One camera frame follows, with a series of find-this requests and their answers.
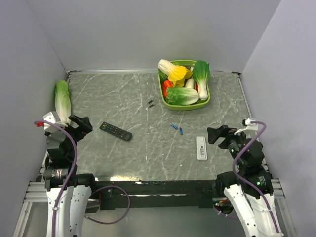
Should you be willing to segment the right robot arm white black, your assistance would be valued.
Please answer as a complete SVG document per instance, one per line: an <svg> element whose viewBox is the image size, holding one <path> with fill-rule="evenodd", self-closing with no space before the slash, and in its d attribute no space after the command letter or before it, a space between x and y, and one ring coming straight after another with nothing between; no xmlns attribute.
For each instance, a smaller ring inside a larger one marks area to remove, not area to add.
<svg viewBox="0 0 316 237"><path fill-rule="evenodd" d="M264 122L243 120L244 129L207 129L208 142L223 141L220 149L228 150L233 158L232 170L216 178L216 193L226 197L247 237L282 237L276 209L272 176L262 165L265 158L259 136L266 130Z"/></svg>

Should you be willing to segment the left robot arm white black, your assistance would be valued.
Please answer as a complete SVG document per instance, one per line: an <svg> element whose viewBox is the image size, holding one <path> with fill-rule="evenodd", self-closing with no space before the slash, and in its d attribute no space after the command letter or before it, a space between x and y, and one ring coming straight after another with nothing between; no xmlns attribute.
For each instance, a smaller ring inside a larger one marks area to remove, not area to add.
<svg viewBox="0 0 316 237"><path fill-rule="evenodd" d="M63 123L56 112L43 117L48 156L44 181L48 201L48 237L80 237L89 198L98 187L93 174L76 174L77 143L93 131L88 117L70 116Z"/></svg>

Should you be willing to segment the black remote control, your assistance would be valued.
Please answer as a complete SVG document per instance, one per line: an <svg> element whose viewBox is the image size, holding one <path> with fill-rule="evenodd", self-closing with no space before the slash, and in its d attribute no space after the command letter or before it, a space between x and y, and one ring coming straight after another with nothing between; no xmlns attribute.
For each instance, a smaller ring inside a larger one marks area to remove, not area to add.
<svg viewBox="0 0 316 237"><path fill-rule="evenodd" d="M130 141L132 139L132 133L111 125L107 122L103 122L100 125L99 129L124 141Z"/></svg>

